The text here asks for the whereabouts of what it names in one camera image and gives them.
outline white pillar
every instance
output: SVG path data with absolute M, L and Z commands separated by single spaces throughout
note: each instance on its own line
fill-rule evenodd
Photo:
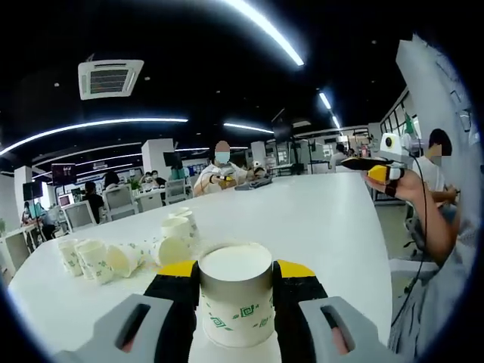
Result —
M 22 166 L 14 171 L 15 200 L 17 201 L 17 216 L 21 220 L 23 213 L 23 185 L 32 181 L 32 169 L 29 166 Z
M 259 161 L 263 167 L 265 167 L 265 142 L 256 141 L 250 144 L 252 149 L 252 159 L 254 161 Z
M 172 153 L 173 151 L 175 149 L 172 138 L 158 138 L 146 141 L 141 147 L 144 172 L 157 170 L 161 178 L 168 180 L 172 170 L 171 166 L 166 166 L 163 153 Z

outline ceiling light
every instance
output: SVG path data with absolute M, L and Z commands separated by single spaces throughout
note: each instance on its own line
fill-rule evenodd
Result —
M 293 59 L 294 63 L 296 63 L 298 66 L 302 66 L 304 64 L 301 57 L 296 53 L 296 51 L 289 44 L 289 42 L 256 9 L 252 8 L 243 0 L 219 0 L 219 1 L 223 1 L 225 4 L 232 6 L 233 8 L 241 12 L 243 15 L 251 19 L 262 30 L 264 30 L 267 34 L 269 34 L 281 46 L 281 48 L 283 48 L 286 51 L 286 53 Z
M 253 130 L 253 131 L 259 131 L 259 132 L 266 132 L 268 134 L 274 134 L 273 131 L 269 131 L 269 130 L 264 130 L 264 129 L 259 129 L 257 127 L 251 127 L 251 126 L 245 126 L 245 125 L 237 125 L 235 123 L 224 123 L 224 126 L 227 126 L 227 127 L 237 127 L 239 129 L 246 129 L 246 130 Z
M 333 122 L 334 122 L 334 125 L 336 126 L 336 128 L 338 130 L 341 129 L 340 128 L 340 123 L 338 122 L 338 119 L 336 118 L 336 116 L 333 116 Z
M 323 104 L 326 106 L 326 108 L 330 110 L 331 109 L 330 102 L 327 100 L 323 92 L 319 94 L 319 97 L 321 97 L 321 100 L 323 101 Z
M 107 157 L 105 159 L 99 159 L 99 160 L 93 160 L 93 161 L 86 161 L 85 163 L 76 164 L 76 166 L 81 166 L 81 165 L 85 165 L 85 164 L 100 163 L 101 161 L 120 159 L 122 157 L 139 157 L 140 155 L 142 155 L 142 153 L 139 153 L 139 154 L 130 154 L 130 155 L 119 155 L 118 157 Z
M 191 149 L 176 149 L 175 151 L 200 151 L 200 150 L 210 150 L 209 147 L 193 147 Z
M 104 169 L 92 170 L 90 172 L 81 172 L 81 173 L 77 174 L 77 176 L 92 174 L 93 172 L 103 172 L 104 170 L 109 170 L 109 169 L 124 168 L 126 166 L 131 166 L 131 165 L 133 165 L 133 164 L 130 163 L 130 164 L 124 164 L 124 165 L 118 165 L 118 166 L 111 166 L 109 168 L 104 168 Z
M 39 138 L 44 138 L 45 136 L 58 134 L 59 132 L 82 129 L 85 127 L 111 125 L 114 123 L 186 123 L 187 121 L 188 121 L 187 119 L 137 118 L 137 119 L 107 119 L 104 121 L 94 121 L 92 123 L 80 123 L 77 125 L 65 126 L 65 127 L 60 127 L 59 129 L 53 129 L 53 130 L 41 132 L 40 134 L 30 136 L 29 138 L 25 138 L 1 150 L 0 156 L 6 154 L 8 151 L 11 151 L 23 144 L 26 144 L 27 142 L 31 142 Z

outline computer monitor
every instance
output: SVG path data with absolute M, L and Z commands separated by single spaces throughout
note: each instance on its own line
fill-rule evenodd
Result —
M 42 195 L 44 194 L 40 181 L 32 181 L 23 185 L 23 201 L 34 200 L 40 198 Z
M 75 184 L 77 182 L 76 164 L 52 164 L 53 186 Z
M 274 138 L 277 143 L 288 142 L 293 135 L 293 126 L 280 118 L 272 123 L 272 131 L 274 131 Z
M 166 166 L 180 166 L 182 164 L 182 158 L 180 153 L 163 153 Z

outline person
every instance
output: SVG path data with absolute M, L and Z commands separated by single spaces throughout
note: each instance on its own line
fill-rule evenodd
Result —
M 153 178 L 155 184 L 158 187 L 164 187 L 165 186 L 166 180 L 158 176 L 158 170 L 153 170 L 151 172 L 151 177 Z
M 104 175 L 104 190 L 109 191 L 117 187 L 119 184 L 119 176 L 113 172 L 109 171 Z
M 96 184 L 93 181 L 87 181 L 84 184 L 85 196 L 82 200 L 87 200 L 91 207 L 92 216 L 96 223 L 99 224 L 99 208 L 104 207 L 103 197 L 96 194 Z
M 182 164 L 172 166 L 172 176 L 170 177 L 170 179 L 171 180 L 185 179 L 185 171 L 183 170 Z
M 482 225 L 480 207 L 484 165 L 476 125 L 472 125 L 468 135 L 469 142 L 462 145 L 463 157 L 459 165 L 466 175 L 459 203 L 461 216 L 452 224 L 441 214 L 432 191 L 414 171 L 405 170 L 394 189 L 365 176 L 372 188 L 414 205 L 423 228 L 427 230 L 426 250 L 440 267 L 425 284 L 416 281 L 410 292 L 399 299 L 399 308 L 394 310 L 389 348 L 403 355 L 407 361 L 422 357 L 444 328 L 454 307 L 459 305 L 473 270 Z
M 140 179 L 140 184 L 141 183 L 151 183 L 151 179 L 153 178 L 151 172 L 146 172 Z
M 224 151 L 218 151 L 220 141 L 216 146 L 216 151 L 210 151 L 210 164 L 202 170 L 194 186 L 194 196 L 198 197 L 204 194 L 216 193 L 227 188 L 233 188 L 236 185 L 243 184 L 247 179 L 253 177 L 252 172 L 242 170 L 229 161 L 230 147 L 223 147 Z M 231 180 L 224 180 L 221 177 L 222 169 L 231 169 Z
M 449 223 L 452 223 L 457 214 L 457 207 L 453 205 L 457 190 L 451 185 L 445 185 L 445 178 L 438 163 L 442 156 L 450 157 L 451 154 L 452 144 L 447 133 L 442 129 L 434 129 L 430 133 L 427 152 L 418 157 L 412 166 L 412 170 L 418 175 L 421 171 L 422 179 L 427 184 L 432 199 Z
M 336 172 L 336 166 L 341 165 L 341 161 L 347 158 L 343 144 L 337 144 L 336 151 L 337 152 L 331 157 L 329 165 L 329 169 L 333 172 Z
M 22 216 L 20 217 L 21 224 L 22 225 L 31 225 L 35 221 L 32 219 L 32 216 L 30 214 L 30 204 L 29 202 L 25 202 L 23 204 L 23 212 Z

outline white table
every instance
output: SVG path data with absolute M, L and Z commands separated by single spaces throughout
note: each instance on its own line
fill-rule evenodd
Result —
M 312 269 L 329 296 L 341 296 L 370 318 L 387 342 L 392 289 L 386 246 L 373 202 L 359 174 L 275 178 L 251 191 L 225 190 L 79 231 L 107 243 L 158 237 L 168 213 L 189 206 L 202 238 L 236 237 L 268 247 L 274 259 Z M 92 335 L 96 320 L 132 293 L 143 293 L 155 272 L 97 286 L 71 278 L 57 258 L 56 240 L 42 244 L 23 264 L 8 291 L 27 326 L 49 352 L 77 349 Z M 275 335 L 252 349 L 220 349 L 199 322 L 191 361 L 280 361 Z

